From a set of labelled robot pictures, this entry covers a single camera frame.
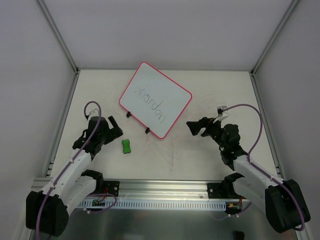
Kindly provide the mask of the green whiteboard eraser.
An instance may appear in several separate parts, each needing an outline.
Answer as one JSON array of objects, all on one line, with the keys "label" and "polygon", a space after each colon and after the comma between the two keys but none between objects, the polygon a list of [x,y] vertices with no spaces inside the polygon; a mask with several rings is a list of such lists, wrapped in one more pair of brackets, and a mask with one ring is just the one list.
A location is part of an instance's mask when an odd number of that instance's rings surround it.
[{"label": "green whiteboard eraser", "polygon": [[123,154],[129,154],[131,153],[131,146],[130,146],[130,140],[129,139],[124,139],[121,141],[122,144],[122,152]]}]

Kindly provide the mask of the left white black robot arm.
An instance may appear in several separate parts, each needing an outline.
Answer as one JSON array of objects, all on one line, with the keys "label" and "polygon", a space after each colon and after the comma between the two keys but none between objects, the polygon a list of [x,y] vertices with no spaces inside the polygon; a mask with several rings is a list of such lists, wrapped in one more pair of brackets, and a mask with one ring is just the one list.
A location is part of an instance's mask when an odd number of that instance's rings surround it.
[{"label": "left white black robot arm", "polygon": [[38,233],[59,237],[69,217],[87,196],[106,194],[101,172],[88,166],[107,145],[123,135],[113,116],[92,116],[88,128],[72,146],[66,163],[40,191],[26,197],[25,226]]}]

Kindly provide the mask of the pink framed whiteboard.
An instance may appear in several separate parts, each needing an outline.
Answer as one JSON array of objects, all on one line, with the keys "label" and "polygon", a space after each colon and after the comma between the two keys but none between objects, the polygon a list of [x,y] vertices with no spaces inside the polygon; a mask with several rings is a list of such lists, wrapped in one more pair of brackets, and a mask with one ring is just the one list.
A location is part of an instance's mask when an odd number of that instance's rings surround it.
[{"label": "pink framed whiteboard", "polygon": [[119,104],[159,139],[164,139],[193,98],[185,87],[142,62]]}]

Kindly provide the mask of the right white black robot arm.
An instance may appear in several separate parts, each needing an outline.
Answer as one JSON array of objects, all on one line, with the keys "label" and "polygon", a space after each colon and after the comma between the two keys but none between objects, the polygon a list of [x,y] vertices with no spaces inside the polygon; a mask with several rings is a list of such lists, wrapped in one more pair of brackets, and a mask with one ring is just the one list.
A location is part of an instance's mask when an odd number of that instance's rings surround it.
[{"label": "right white black robot arm", "polygon": [[299,184],[272,176],[253,160],[240,145],[239,127],[236,124],[221,125],[215,118],[203,117],[187,121],[193,136],[211,137],[218,145],[223,163],[234,171],[224,178],[221,188],[235,198],[248,199],[266,216],[271,227],[278,233],[302,230],[311,215]]}]

